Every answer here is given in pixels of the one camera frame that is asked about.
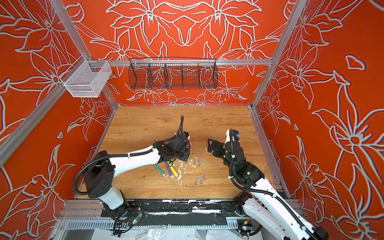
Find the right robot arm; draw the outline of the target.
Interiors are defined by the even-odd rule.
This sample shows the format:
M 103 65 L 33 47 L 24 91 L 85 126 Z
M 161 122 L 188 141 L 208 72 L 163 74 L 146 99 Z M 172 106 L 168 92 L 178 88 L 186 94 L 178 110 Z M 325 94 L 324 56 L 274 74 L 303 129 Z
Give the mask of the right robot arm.
M 328 232 L 314 227 L 270 184 L 262 171 L 247 161 L 238 131 L 228 130 L 225 142 L 208 139 L 207 151 L 229 168 L 229 180 L 241 190 L 234 198 L 235 209 L 259 223 L 277 240 L 327 240 Z

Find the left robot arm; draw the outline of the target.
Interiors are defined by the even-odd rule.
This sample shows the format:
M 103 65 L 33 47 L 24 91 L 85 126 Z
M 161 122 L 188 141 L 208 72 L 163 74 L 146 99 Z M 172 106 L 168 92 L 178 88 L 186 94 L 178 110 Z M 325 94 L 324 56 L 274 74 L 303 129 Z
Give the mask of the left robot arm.
M 171 138 L 154 141 L 147 148 L 126 153 L 110 155 L 99 152 L 76 175 L 73 190 L 78 196 L 99 199 L 106 209 L 116 210 L 125 205 L 123 194 L 113 187 L 117 176 L 148 165 L 173 163 L 176 160 L 186 162 L 190 155 L 189 134 L 183 130 L 184 116 L 180 126 Z

